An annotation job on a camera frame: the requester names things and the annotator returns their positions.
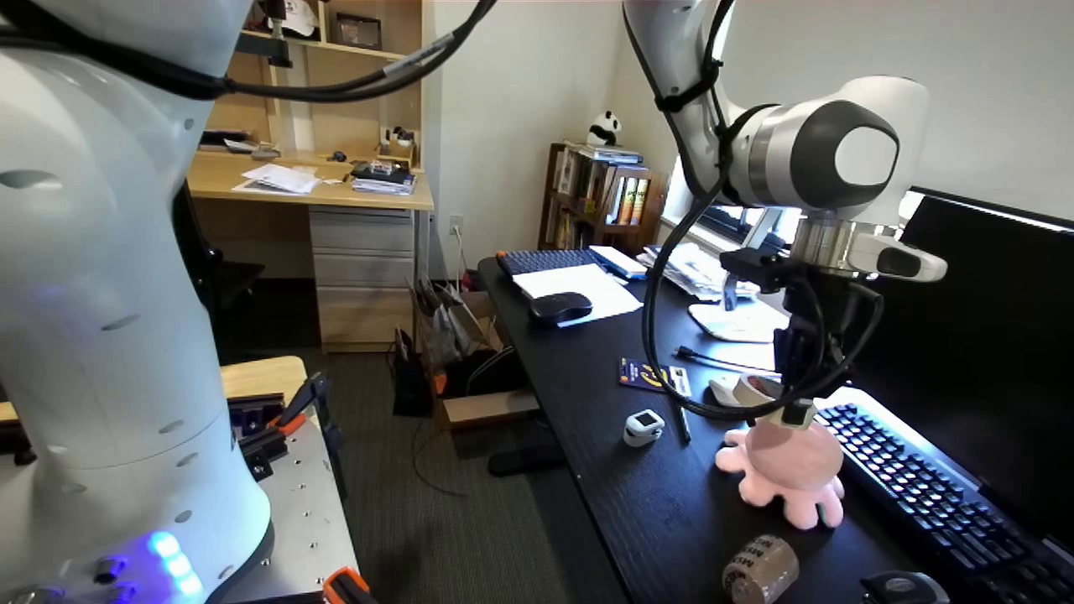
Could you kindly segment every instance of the blue light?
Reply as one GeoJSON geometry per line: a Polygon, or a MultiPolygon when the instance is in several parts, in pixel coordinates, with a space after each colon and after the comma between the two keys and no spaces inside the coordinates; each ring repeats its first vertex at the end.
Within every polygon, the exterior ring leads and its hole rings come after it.
{"type": "Polygon", "coordinates": [[[178,539],[163,529],[147,537],[147,552],[157,554],[159,560],[178,557],[178,539]]]}
{"type": "Polygon", "coordinates": [[[195,593],[202,593],[202,581],[196,581],[195,574],[187,574],[187,578],[178,583],[178,592],[182,592],[184,597],[195,597],[195,593]]]}
{"type": "Polygon", "coordinates": [[[195,574],[195,567],[190,567],[190,560],[187,557],[172,557],[172,560],[163,560],[163,567],[167,567],[167,574],[172,578],[187,578],[187,574],[195,574]]]}

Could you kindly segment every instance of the desk drawer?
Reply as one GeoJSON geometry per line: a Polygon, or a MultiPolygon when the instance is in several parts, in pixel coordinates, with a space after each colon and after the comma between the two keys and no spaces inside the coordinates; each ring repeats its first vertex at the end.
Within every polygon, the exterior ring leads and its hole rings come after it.
{"type": "Polygon", "coordinates": [[[387,350],[396,329],[411,329],[406,288],[319,288],[316,303],[324,350],[387,350]]]}
{"type": "Polygon", "coordinates": [[[359,260],[359,256],[324,256],[312,260],[316,288],[409,288],[409,260],[359,260]]]}
{"type": "Polygon", "coordinates": [[[361,256],[361,260],[409,260],[411,223],[409,211],[308,211],[312,251],[361,256]]]}

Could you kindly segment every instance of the mouse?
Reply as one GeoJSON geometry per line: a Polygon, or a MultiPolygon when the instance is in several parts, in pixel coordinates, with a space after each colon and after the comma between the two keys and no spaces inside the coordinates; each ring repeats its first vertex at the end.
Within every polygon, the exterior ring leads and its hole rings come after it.
{"type": "Polygon", "coordinates": [[[585,318],[589,312],[594,312],[594,303],[579,291],[557,291],[557,295],[531,298],[531,316],[538,327],[559,327],[570,318],[585,318]]]}
{"type": "Polygon", "coordinates": [[[946,592],[920,571],[875,574],[863,588],[875,604],[948,604],[946,592]]]}

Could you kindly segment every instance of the chair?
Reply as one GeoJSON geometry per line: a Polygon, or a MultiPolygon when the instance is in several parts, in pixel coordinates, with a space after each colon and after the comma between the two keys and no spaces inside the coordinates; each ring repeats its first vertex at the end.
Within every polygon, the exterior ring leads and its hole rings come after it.
{"type": "Polygon", "coordinates": [[[253,282],[262,279],[264,265],[225,263],[225,251],[209,246],[209,239],[196,227],[187,184],[182,184],[172,200],[172,225],[173,225],[182,263],[212,318],[212,329],[219,331],[220,318],[253,295],[253,282]]]}

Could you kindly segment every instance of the black table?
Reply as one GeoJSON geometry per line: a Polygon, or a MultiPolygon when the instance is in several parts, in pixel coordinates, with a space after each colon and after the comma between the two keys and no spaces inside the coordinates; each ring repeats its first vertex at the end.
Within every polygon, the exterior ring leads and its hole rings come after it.
{"type": "MultiPolygon", "coordinates": [[[[786,537],[803,560],[789,604],[858,601],[858,578],[911,567],[851,493],[839,529],[799,534],[779,507],[743,507],[738,475],[711,465],[729,427],[691,416],[693,439],[684,444],[664,395],[616,387],[616,359],[639,359],[639,312],[544,331],[531,327],[524,295],[495,263],[482,263],[481,275],[629,601],[729,601],[721,567],[759,534],[786,537]],[[620,444],[625,416],[636,411],[668,418],[664,436],[648,449],[620,444]]],[[[677,347],[711,350],[684,305],[684,295],[662,291],[664,364],[677,347]]],[[[711,374],[688,369],[701,395],[711,374]]]]}

